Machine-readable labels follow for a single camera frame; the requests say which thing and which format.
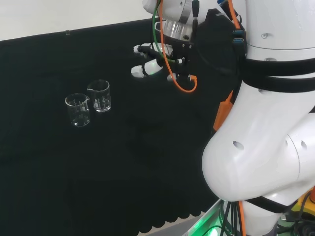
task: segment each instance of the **white robot link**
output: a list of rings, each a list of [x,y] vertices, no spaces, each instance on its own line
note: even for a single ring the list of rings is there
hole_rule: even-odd
[[[215,1],[199,1],[199,23],[208,9],[223,12]],[[166,36],[191,35],[191,3],[164,0]],[[156,4],[143,0],[150,13]],[[202,169],[219,198],[243,201],[247,235],[262,236],[315,185],[315,2],[246,0],[246,13],[242,84]]]

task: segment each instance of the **green light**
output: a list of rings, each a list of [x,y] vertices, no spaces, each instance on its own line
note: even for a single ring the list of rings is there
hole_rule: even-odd
[[[211,229],[208,232],[208,236],[218,236],[218,231],[216,229]]]
[[[202,220],[199,220],[198,222],[197,222],[197,224],[195,225],[195,229],[198,229],[201,225],[202,225],[202,223],[203,223],[203,221]]]

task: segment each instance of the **black tablecloth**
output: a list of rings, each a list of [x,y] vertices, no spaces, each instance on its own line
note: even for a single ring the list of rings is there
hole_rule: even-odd
[[[0,43],[0,234],[135,236],[216,200],[201,155],[220,101],[236,79],[196,56],[198,88],[184,94],[167,73],[140,82],[150,21]],[[233,68],[231,25],[198,32],[202,53]],[[85,128],[70,125],[64,99],[89,82],[110,83],[112,110]]]

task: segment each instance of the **glass beaker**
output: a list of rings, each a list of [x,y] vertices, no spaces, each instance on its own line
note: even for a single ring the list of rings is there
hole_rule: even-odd
[[[90,123],[88,100],[89,98],[82,93],[74,93],[65,98],[65,104],[73,126],[83,127]]]
[[[97,112],[107,112],[111,109],[112,101],[109,92],[109,83],[106,80],[95,80],[88,85],[88,91]]]

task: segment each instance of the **green cable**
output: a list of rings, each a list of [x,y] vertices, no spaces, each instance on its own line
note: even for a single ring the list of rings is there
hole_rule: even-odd
[[[154,9],[154,13],[153,13],[153,20],[152,20],[152,30],[153,30],[153,39],[154,39],[154,42],[156,44],[156,47],[157,47],[157,50],[158,52],[160,53],[161,57],[164,57],[163,53],[161,52],[159,46],[158,46],[158,41],[157,41],[157,36],[156,36],[156,29],[155,29],[155,24],[156,24],[156,14],[157,14],[157,10],[158,10],[158,6],[159,4],[161,3],[161,0],[158,0],[158,3]],[[169,62],[176,62],[175,60],[171,60],[171,59],[167,59]]]
[[[215,225],[215,226],[212,226],[211,228],[209,228],[202,236],[205,236],[210,230],[212,230],[214,228],[220,228],[222,230],[221,226]]]

